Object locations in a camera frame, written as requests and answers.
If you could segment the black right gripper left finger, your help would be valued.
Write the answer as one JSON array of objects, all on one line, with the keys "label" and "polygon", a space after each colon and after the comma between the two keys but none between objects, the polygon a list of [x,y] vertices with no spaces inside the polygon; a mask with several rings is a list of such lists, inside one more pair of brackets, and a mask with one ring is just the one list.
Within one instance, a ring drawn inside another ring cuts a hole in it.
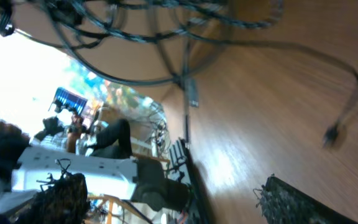
[{"label": "black right gripper left finger", "polygon": [[89,209],[85,176],[71,174],[39,192],[30,207],[19,215],[17,223],[80,224]]}]

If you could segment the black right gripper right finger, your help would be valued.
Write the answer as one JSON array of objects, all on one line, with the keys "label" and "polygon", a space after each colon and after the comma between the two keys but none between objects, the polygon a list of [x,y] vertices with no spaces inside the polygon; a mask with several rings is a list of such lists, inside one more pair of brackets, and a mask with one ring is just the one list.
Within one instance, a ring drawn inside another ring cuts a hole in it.
[{"label": "black right gripper right finger", "polygon": [[356,224],[357,222],[329,208],[275,175],[253,190],[268,224]]}]

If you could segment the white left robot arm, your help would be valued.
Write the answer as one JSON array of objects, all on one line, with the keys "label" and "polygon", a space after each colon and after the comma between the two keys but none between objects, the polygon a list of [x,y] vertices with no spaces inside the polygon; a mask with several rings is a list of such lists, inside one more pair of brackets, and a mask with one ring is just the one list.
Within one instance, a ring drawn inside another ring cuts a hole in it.
[{"label": "white left robot arm", "polygon": [[155,211],[180,211],[190,199],[188,186],[167,178],[162,164],[153,159],[86,157],[35,146],[0,152],[0,195],[42,189],[75,174],[85,178],[91,193],[145,203]]}]

